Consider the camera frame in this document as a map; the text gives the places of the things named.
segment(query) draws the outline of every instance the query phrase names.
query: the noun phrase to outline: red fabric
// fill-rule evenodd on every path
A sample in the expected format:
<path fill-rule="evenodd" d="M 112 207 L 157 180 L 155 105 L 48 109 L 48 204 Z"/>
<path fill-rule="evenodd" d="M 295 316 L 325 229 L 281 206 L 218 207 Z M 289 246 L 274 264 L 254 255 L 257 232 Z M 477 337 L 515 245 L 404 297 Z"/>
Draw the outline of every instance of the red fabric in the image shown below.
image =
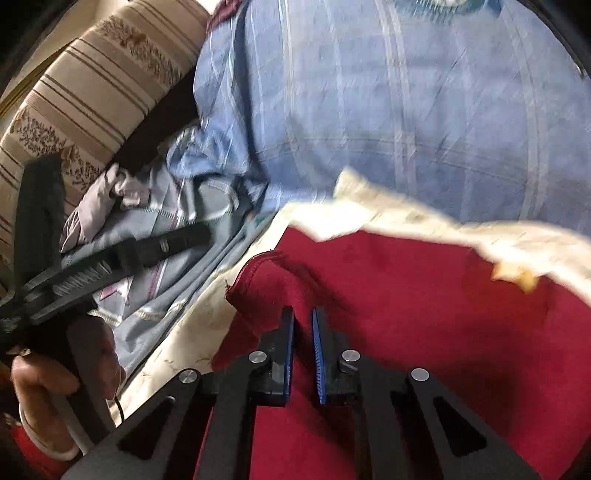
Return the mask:
<path fill-rule="evenodd" d="M 348 425 L 317 404 L 310 311 L 321 304 L 352 348 L 427 368 L 557 480 L 591 434 L 591 310 L 547 278 L 526 295 L 491 271 L 469 248 L 365 232 L 317 244 L 288 229 L 251 259 L 227 294 L 238 313 L 215 368 L 256 347 L 283 305 L 303 332 L 290 403 L 257 412 L 251 478 L 354 478 Z"/>
<path fill-rule="evenodd" d="M 242 0 L 222 0 L 219 2 L 212 13 L 212 17 L 207 22 L 206 34 L 209 35 L 220 23 L 236 15 L 241 3 Z"/>
<path fill-rule="evenodd" d="M 10 434 L 25 460 L 47 480 L 59 480 L 71 462 L 60 462 L 41 452 L 22 427 L 11 427 Z"/>

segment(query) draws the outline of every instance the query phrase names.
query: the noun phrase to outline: cream fabric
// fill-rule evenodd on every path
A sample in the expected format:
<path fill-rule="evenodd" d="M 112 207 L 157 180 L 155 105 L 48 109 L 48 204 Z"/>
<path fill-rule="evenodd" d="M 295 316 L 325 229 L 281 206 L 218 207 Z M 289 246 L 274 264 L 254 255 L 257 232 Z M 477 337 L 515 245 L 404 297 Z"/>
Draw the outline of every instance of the cream fabric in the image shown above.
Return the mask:
<path fill-rule="evenodd" d="M 194 67 L 208 19 L 195 0 L 136 0 L 47 69 L 0 140 L 0 254 L 11 255 L 23 163 L 61 151 L 71 213 L 148 112 Z"/>
<path fill-rule="evenodd" d="M 591 306 L 591 242 L 586 237 L 532 222 L 461 225 L 421 203 L 382 190 L 348 169 L 339 177 L 334 198 L 324 204 L 287 204 L 234 267 L 213 273 L 211 285 L 123 392 L 126 415 L 183 368 L 202 373 L 211 370 L 210 360 L 235 314 L 224 298 L 226 287 L 250 258 L 274 249 L 288 226 L 316 241 L 365 230 L 474 247 L 490 262 L 518 267 L 533 277 L 547 274 Z M 117 418 L 118 413 L 113 410 L 113 415 Z"/>

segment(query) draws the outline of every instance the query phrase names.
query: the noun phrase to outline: silver rivet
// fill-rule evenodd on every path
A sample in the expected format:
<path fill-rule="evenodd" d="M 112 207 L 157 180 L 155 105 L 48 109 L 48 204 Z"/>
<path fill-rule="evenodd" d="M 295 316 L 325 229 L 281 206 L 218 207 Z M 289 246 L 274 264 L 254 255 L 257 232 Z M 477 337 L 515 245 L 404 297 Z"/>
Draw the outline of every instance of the silver rivet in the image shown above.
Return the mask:
<path fill-rule="evenodd" d="M 424 382 L 429 378 L 429 372 L 424 368 L 415 368 L 410 374 L 417 382 Z"/>
<path fill-rule="evenodd" d="M 342 356 L 346 362 L 356 362 L 361 358 L 361 354 L 357 350 L 345 350 Z"/>
<path fill-rule="evenodd" d="M 178 379 L 183 383 L 193 383 L 197 380 L 197 372 L 195 370 L 183 370 L 178 374 Z"/>
<path fill-rule="evenodd" d="M 257 350 L 256 352 L 251 352 L 251 354 L 248 355 L 248 359 L 254 364 L 261 364 L 267 360 L 267 354 Z"/>

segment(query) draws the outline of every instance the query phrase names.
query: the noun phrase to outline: striped cushion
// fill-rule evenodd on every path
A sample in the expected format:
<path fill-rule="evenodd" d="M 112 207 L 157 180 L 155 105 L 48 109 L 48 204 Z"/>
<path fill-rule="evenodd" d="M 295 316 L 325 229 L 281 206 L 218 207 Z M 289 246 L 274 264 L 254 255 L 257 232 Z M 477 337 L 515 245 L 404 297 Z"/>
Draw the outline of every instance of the striped cushion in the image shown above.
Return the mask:
<path fill-rule="evenodd" d="M 1 255 L 11 256 L 22 164 L 61 151 L 70 213 L 156 102 L 193 68 L 208 19 L 195 0 L 136 0 L 47 69 L 0 140 Z"/>

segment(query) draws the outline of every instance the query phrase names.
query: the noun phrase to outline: dark blue cloth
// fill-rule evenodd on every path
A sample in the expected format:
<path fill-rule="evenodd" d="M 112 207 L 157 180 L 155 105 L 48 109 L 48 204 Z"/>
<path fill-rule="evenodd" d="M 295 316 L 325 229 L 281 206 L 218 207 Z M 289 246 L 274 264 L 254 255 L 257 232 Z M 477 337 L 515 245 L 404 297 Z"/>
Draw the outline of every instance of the dark blue cloth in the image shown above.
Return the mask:
<path fill-rule="evenodd" d="M 590 234 L 590 85 L 515 0 L 251 0 L 203 46 L 201 127 L 167 162 L 265 210 L 351 166 L 463 222 Z"/>

